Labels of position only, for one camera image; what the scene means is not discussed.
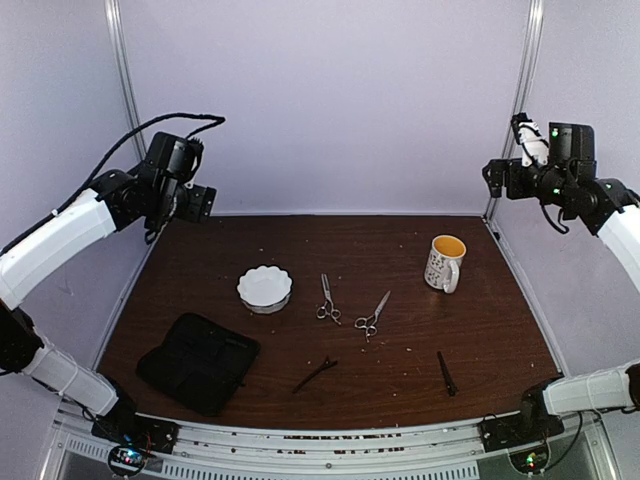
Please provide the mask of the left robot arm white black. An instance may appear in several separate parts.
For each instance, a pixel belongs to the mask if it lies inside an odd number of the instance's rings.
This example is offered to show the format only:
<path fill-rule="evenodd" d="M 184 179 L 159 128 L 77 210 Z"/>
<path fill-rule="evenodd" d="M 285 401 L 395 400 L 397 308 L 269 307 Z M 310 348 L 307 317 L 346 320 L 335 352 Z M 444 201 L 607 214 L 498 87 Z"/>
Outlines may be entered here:
<path fill-rule="evenodd" d="M 89 246 L 144 222 L 153 243 L 174 219 L 206 220 L 216 191 L 195 184 L 203 143 L 158 132 L 134 169 L 109 170 L 81 188 L 71 203 L 1 253 L 1 370 L 24 374 L 104 418 L 123 444 L 137 442 L 144 424 L 126 394 L 106 377 L 80 366 L 36 331 L 21 305 L 29 293 Z"/>

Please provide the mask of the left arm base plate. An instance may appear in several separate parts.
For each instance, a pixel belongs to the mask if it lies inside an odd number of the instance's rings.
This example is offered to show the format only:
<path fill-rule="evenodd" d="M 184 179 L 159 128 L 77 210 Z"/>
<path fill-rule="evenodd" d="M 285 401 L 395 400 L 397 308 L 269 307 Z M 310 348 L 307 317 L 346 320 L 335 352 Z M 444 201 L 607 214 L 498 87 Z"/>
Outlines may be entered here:
<path fill-rule="evenodd" d="M 134 415 L 133 423 L 128 426 L 100 416 L 92 423 L 93 436 L 151 453 L 172 453 L 179 431 L 179 425 L 175 422 L 138 414 Z"/>

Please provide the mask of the silver scissors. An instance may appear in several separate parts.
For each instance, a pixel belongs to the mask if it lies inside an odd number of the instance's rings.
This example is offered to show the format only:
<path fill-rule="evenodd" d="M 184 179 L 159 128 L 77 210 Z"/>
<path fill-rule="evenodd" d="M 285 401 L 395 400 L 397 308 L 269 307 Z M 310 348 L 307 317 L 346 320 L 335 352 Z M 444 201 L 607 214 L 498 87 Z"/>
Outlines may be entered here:
<path fill-rule="evenodd" d="M 331 287 L 328 275 L 326 273 L 322 273 L 320 276 L 321 287 L 324 296 L 324 302 L 322 305 L 318 307 L 316 310 L 316 318 L 318 320 L 330 319 L 336 325 L 341 326 L 341 311 L 335 306 L 331 295 Z"/>
<path fill-rule="evenodd" d="M 384 296 L 379 301 L 373 313 L 369 316 L 358 317 L 354 321 L 354 327 L 358 330 L 361 330 L 364 334 L 365 341 L 369 343 L 371 338 L 376 336 L 378 333 L 377 323 L 379 317 L 386 306 L 389 298 L 391 296 L 391 291 L 387 291 Z"/>

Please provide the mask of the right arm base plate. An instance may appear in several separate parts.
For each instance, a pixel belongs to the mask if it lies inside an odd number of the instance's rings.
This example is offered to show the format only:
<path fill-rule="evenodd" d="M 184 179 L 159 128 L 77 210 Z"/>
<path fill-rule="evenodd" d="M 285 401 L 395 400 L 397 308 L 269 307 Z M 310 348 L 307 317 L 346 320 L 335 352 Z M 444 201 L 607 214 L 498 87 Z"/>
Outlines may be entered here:
<path fill-rule="evenodd" d="M 528 423 L 521 413 L 502 417 L 487 415 L 478 424 L 478 429 L 486 452 L 544 442 L 565 431 L 563 422 L 558 417 Z"/>

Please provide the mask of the black hair clip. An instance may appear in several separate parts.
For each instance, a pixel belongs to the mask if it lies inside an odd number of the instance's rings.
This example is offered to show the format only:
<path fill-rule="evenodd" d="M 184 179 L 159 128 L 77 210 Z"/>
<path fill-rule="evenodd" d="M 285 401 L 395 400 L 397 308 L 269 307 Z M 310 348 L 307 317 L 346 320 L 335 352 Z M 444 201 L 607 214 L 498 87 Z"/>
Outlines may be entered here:
<path fill-rule="evenodd" d="M 436 353 L 436 356 L 437 356 L 438 363 L 439 363 L 439 366 L 440 366 L 440 370 L 441 370 L 441 373 L 442 373 L 442 376 L 443 376 L 443 379 L 444 379 L 444 382 L 445 382 L 445 387 L 446 387 L 447 394 L 450 397 L 454 397 L 458 392 L 458 388 L 455 385 L 455 382 L 453 381 L 451 373 L 450 373 L 450 371 L 448 369 L 448 366 L 446 364 L 446 361 L 444 359 L 444 355 L 442 354 L 441 351 L 438 351 Z"/>
<path fill-rule="evenodd" d="M 304 388 L 309 382 L 311 382 L 314 378 L 320 375 L 322 372 L 329 370 L 335 367 L 338 364 L 337 360 L 331 360 L 329 356 L 327 356 L 321 365 L 316 367 L 311 373 L 309 373 L 305 378 L 303 378 L 291 391 L 292 394 L 297 394 L 300 390 Z"/>

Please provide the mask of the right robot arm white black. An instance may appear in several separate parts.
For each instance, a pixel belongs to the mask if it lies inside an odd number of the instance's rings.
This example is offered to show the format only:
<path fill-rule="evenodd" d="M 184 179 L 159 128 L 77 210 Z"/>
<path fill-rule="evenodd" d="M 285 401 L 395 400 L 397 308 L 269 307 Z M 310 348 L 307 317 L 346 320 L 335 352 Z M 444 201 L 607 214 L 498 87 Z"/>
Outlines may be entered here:
<path fill-rule="evenodd" d="M 568 222 L 580 220 L 639 282 L 639 196 L 615 178 L 597 176 L 595 134 L 589 125 L 552 122 L 543 135 L 526 113 L 515 114 L 511 129 L 522 155 L 493 159 L 482 169 L 492 198 L 535 199 L 540 207 L 558 207 L 549 225 L 568 233 Z M 551 417 L 589 410 L 639 408 L 639 363 L 562 378 L 530 388 L 512 430 L 519 440 L 535 440 Z"/>

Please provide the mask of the black zip tool case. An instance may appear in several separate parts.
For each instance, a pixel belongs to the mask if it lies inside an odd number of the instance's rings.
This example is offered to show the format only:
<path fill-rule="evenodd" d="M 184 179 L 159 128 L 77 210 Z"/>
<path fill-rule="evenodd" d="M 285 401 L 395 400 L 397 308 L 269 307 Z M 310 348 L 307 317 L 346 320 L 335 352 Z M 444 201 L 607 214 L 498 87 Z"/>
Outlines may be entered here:
<path fill-rule="evenodd" d="M 254 339 L 185 313 L 161 344 L 141 357 L 136 375 L 183 407 L 215 417 L 244 384 L 260 350 Z"/>

